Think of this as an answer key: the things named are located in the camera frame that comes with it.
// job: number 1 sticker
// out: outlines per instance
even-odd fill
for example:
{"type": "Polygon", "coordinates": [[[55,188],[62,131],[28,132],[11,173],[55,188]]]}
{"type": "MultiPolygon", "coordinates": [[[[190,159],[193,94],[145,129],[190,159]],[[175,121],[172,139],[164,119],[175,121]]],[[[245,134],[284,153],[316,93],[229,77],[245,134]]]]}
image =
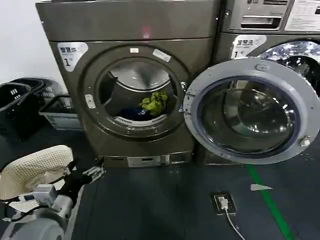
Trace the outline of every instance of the number 1 sticker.
{"type": "Polygon", "coordinates": [[[57,44],[65,70],[73,72],[80,58],[88,51],[85,42],[59,42],[57,44]]]}
{"type": "Polygon", "coordinates": [[[231,59],[246,57],[254,49],[258,48],[267,41],[266,35],[239,35],[233,42],[231,59]]]}

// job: floor outlet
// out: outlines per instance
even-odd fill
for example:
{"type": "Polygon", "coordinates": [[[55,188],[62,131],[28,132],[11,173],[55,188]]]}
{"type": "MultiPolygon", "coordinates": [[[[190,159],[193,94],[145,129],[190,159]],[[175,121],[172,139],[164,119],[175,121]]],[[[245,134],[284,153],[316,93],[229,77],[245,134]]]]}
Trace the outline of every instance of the floor outlet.
{"type": "Polygon", "coordinates": [[[224,197],[225,199],[228,199],[228,213],[229,214],[235,214],[237,209],[235,206],[235,202],[231,197],[231,194],[228,191],[217,191],[217,192],[212,192],[210,194],[211,202],[214,208],[214,211],[217,215],[220,214],[226,214],[225,210],[221,208],[220,202],[218,200],[218,197],[224,197]]]}

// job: plastic basket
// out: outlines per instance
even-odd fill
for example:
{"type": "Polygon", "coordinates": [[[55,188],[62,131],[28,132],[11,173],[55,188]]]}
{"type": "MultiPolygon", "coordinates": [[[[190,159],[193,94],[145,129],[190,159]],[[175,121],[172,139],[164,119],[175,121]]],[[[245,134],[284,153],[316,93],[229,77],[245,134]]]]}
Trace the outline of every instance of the plastic basket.
{"type": "MultiPolygon", "coordinates": [[[[19,195],[29,193],[30,189],[26,187],[29,181],[47,171],[54,172],[61,170],[72,162],[73,159],[71,148],[65,145],[58,145],[32,153],[9,163],[1,172],[0,200],[2,202],[11,202],[12,199],[19,195]]],[[[61,180],[55,184],[55,188],[59,190],[63,184],[64,180],[61,180]]],[[[35,200],[27,202],[14,201],[9,205],[24,213],[39,206],[35,200]]]]}
{"type": "Polygon", "coordinates": [[[47,100],[48,95],[46,94],[47,85],[44,82],[44,79],[23,77],[23,78],[12,80],[11,83],[26,84],[30,86],[31,87],[30,94],[34,94],[38,97],[41,107],[48,102],[47,100]]]}
{"type": "Polygon", "coordinates": [[[57,130],[82,131],[73,102],[68,95],[58,95],[39,111],[57,130]]]}
{"type": "Polygon", "coordinates": [[[29,85],[8,82],[0,85],[0,134],[21,141],[38,130],[44,118],[40,104],[29,85]]]}

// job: white laundry basket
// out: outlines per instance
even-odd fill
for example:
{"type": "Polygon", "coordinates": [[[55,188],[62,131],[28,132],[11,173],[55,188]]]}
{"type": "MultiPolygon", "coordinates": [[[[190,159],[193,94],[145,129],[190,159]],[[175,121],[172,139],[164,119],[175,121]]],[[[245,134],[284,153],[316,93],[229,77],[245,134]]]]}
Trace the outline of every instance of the white laundry basket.
{"type": "MultiPolygon", "coordinates": [[[[29,181],[48,171],[61,172],[72,161],[71,148],[65,145],[58,145],[9,163],[1,172],[0,200],[2,202],[11,202],[11,199],[21,194],[29,193],[31,190],[26,187],[29,181]]],[[[61,180],[55,183],[55,188],[59,190],[63,184],[64,180],[61,180]]],[[[27,202],[13,201],[9,205],[24,213],[39,206],[35,200],[27,202]]]]}

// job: white robot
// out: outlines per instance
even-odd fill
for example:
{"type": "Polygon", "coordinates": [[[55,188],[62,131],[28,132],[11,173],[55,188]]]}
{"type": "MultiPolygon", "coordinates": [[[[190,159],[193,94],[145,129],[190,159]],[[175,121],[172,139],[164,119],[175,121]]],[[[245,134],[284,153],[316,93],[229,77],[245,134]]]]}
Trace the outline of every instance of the white robot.
{"type": "Polygon", "coordinates": [[[11,224],[1,240],[63,240],[81,187],[104,173],[102,165],[85,172],[73,170],[64,177],[65,184],[59,191],[53,184],[41,184],[33,192],[20,195],[19,198],[26,201],[37,200],[39,207],[18,218],[8,219],[11,224]]]}

